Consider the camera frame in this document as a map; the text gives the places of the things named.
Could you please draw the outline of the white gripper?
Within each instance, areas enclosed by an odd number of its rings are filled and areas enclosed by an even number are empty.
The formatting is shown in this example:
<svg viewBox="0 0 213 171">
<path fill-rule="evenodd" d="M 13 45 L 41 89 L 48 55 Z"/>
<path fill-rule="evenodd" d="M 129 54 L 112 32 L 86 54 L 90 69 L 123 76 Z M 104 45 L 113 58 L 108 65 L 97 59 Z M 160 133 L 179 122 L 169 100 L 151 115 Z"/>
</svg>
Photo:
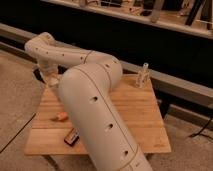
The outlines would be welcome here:
<svg viewBox="0 0 213 171">
<path fill-rule="evenodd" d="M 59 83 L 58 66 L 51 62 L 40 61 L 38 63 L 39 71 L 44 82 L 49 86 L 53 87 Z"/>
</svg>

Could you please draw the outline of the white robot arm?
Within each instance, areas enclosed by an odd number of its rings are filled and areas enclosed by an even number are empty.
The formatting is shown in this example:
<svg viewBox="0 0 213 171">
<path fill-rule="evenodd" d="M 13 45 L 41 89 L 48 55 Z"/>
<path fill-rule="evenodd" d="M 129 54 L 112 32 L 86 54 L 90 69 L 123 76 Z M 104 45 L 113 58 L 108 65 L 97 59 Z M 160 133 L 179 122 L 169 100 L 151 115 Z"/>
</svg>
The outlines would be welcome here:
<svg viewBox="0 0 213 171">
<path fill-rule="evenodd" d="M 58 94 L 98 171 L 153 171 L 109 96 L 123 75 L 116 57 L 60 47 L 47 32 L 27 41 L 25 51 L 43 72 L 51 64 L 67 68 Z"/>
</svg>

